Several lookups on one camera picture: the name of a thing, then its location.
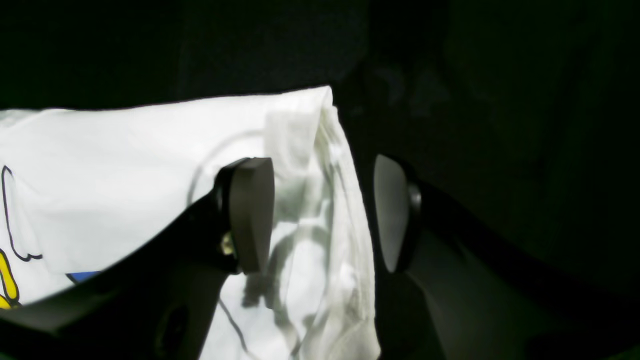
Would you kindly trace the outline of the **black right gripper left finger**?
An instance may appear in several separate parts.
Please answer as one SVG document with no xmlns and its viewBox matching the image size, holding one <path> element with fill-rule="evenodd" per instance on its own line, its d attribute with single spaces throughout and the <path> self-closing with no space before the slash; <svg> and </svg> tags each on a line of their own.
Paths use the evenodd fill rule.
<svg viewBox="0 0 640 360">
<path fill-rule="evenodd" d="M 3 360 L 197 360 L 226 279 L 262 272 L 274 164 L 242 158 L 162 232 L 98 275 L 1 312 Z"/>
</svg>

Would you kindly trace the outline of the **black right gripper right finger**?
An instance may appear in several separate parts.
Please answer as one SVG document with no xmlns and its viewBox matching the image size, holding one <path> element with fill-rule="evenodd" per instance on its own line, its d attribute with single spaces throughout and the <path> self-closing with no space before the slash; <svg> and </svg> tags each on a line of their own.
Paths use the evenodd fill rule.
<svg viewBox="0 0 640 360">
<path fill-rule="evenodd" d="M 605 360 L 639 346 L 639 301 L 526 254 L 407 162 L 378 154 L 387 271 L 420 287 L 447 360 Z"/>
</svg>

